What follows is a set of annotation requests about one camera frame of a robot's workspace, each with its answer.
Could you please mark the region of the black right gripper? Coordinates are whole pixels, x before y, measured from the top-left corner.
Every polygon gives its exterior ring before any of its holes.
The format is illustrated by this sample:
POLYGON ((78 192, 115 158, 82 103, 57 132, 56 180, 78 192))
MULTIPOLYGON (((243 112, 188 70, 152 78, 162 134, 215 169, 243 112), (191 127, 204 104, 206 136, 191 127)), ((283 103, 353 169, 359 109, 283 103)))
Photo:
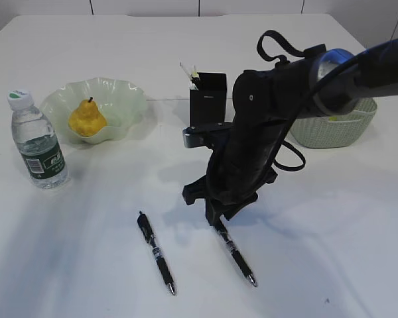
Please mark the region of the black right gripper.
POLYGON ((205 175, 182 190, 187 205, 204 199, 210 226, 222 215, 230 221, 275 181, 275 157, 293 121, 315 113, 311 67, 311 61, 278 63, 272 70, 245 70, 235 80, 228 138, 211 149, 205 175))

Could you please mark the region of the blue black right robot arm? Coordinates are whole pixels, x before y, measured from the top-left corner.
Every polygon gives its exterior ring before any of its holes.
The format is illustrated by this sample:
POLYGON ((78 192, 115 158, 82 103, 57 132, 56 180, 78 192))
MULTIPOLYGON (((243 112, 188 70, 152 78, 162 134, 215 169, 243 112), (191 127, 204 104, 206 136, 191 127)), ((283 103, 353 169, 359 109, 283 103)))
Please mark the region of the blue black right robot arm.
POLYGON ((351 113, 358 100, 398 95, 398 38, 359 54, 319 44, 298 50, 277 31, 268 30, 283 53, 272 56, 257 43, 271 70, 245 70, 233 85, 231 123, 184 130, 185 145, 212 153, 206 173, 185 185, 187 205, 205 201, 208 223, 231 219, 255 202, 285 166, 276 157, 297 119, 351 113))

